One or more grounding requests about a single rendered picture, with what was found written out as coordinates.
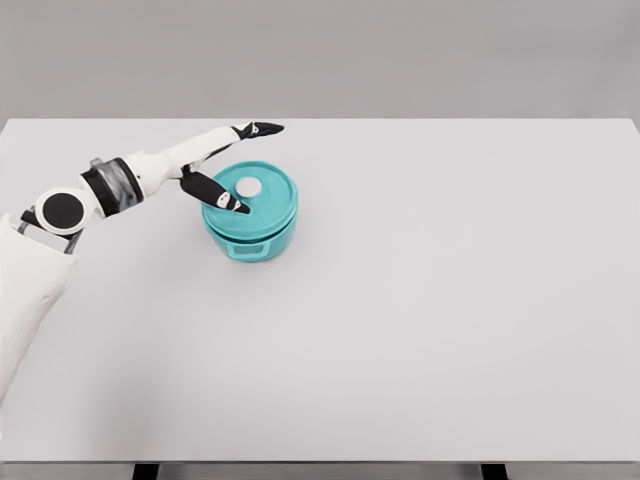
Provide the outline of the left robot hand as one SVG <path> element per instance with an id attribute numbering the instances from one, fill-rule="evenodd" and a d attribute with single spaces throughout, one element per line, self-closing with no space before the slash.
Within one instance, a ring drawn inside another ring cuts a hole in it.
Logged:
<path id="1" fill-rule="evenodd" d="M 170 147 L 164 154 L 180 168 L 179 183 L 185 193 L 216 209 L 249 214 L 249 206 L 198 169 L 205 161 L 235 143 L 275 135 L 283 130 L 283 125 L 260 121 L 220 127 Z"/>

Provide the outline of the teal pot lid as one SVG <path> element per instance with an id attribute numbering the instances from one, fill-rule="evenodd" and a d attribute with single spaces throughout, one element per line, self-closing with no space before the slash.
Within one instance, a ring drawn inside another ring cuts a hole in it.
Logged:
<path id="1" fill-rule="evenodd" d="M 243 197 L 237 183 L 255 178 L 261 184 L 253 197 Z M 249 214 L 202 205 L 202 218 L 210 231 L 239 241 L 257 242 L 289 226 L 298 210 L 298 192 L 293 180 L 278 167 L 263 161 L 246 161 L 224 168 L 213 179 L 250 208 Z"/>

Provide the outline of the teal pot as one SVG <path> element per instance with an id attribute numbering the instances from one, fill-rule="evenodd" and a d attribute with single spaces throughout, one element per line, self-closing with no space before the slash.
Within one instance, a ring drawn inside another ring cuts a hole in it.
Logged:
<path id="1" fill-rule="evenodd" d="M 293 240 L 298 199 L 254 197 L 243 203 L 249 213 L 202 205 L 204 227 L 217 247 L 231 260 L 245 263 L 265 262 L 283 253 Z"/>

